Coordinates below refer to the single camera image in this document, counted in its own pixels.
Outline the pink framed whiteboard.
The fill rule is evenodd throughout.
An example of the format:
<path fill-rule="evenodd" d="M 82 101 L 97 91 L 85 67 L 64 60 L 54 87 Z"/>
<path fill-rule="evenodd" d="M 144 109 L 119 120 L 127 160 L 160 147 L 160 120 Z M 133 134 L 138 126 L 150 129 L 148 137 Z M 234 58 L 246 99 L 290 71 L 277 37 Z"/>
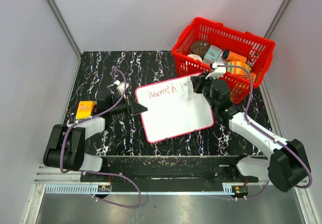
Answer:
<path fill-rule="evenodd" d="M 214 125 L 212 110 L 201 94 L 193 92 L 190 76 L 138 87 L 137 102 L 148 108 L 141 113 L 146 139 L 156 143 Z"/>

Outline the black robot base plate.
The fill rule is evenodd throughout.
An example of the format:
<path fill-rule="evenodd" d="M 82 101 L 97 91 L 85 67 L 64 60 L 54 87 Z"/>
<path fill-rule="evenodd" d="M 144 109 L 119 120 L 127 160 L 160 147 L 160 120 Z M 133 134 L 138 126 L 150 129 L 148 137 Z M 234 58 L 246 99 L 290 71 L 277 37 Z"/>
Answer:
<path fill-rule="evenodd" d="M 258 183 L 234 167 L 236 156 L 103 157 L 103 172 L 131 179 L 141 192 L 212 192 L 224 183 Z"/>

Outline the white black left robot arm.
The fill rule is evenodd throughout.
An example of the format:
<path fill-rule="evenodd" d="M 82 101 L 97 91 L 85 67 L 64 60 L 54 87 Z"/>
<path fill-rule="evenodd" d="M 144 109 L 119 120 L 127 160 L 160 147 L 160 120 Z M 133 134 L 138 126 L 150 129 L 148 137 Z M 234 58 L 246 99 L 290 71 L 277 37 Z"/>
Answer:
<path fill-rule="evenodd" d="M 47 167 L 59 168 L 63 172 L 91 171 L 97 181 L 105 181 L 109 169 L 103 159 L 85 153 L 85 142 L 90 137 L 104 132 L 117 114 L 135 116 L 148 108 L 140 105 L 126 94 L 115 99 L 113 94 L 103 93 L 95 101 L 80 101 L 76 121 L 70 125 L 56 124 L 51 131 L 43 156 Z"/>

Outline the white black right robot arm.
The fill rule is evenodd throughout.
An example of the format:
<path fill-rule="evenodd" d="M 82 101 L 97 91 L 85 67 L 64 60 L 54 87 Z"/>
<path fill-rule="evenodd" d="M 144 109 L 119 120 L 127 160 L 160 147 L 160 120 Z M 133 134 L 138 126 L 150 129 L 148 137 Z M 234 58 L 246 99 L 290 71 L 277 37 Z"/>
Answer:
<path fill-rule="evenodd" d="M 311 169 L 301 141 L 287 140 L 252 120 L 245 110 L 230 101 L 230 89 L 225 80 L 214 79 L 206 71 L 190 79 L 194 93 L 203 95 L 215 120 L 241 135 L 266 156 L 265 159 L 239 158 L 228 170 L 233 181 L 256 177 L 271 182 L 282 192 L 312 185 Z"/>

